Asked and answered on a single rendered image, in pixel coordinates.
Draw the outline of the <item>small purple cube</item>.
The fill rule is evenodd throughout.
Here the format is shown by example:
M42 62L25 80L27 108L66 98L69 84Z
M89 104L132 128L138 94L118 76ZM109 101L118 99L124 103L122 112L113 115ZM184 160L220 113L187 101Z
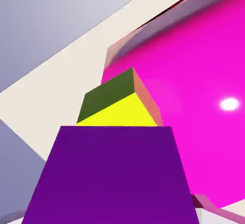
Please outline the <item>small purple cube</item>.
M172 129L62 126L22 224L199 224Z

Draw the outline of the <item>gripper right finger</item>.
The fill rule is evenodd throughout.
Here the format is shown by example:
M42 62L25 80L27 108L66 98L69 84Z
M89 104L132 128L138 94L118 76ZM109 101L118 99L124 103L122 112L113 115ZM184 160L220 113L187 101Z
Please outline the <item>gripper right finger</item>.
M245 224L245 217L216 207L204 194L192 194L199 224Z

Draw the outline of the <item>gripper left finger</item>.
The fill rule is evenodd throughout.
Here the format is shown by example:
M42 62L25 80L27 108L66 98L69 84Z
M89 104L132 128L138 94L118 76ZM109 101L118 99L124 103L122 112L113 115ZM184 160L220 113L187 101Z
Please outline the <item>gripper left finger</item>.
M16 211L0 217L0 224L21 224L25 210Z

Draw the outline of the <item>large magenta box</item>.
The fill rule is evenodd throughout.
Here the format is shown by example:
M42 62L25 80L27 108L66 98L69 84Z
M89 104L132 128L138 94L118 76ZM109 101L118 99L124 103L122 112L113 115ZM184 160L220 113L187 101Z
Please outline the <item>large magenta box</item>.
M116 60L133 67L173 129L193 194L245 199L245 0L220 2Z

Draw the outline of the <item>small yellow cube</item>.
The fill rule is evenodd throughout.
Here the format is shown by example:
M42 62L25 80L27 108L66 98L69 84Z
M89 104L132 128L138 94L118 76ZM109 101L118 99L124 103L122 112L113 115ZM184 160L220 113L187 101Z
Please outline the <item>small yellow cube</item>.
M87 92L78 126L162 126L160 109L133 68Z

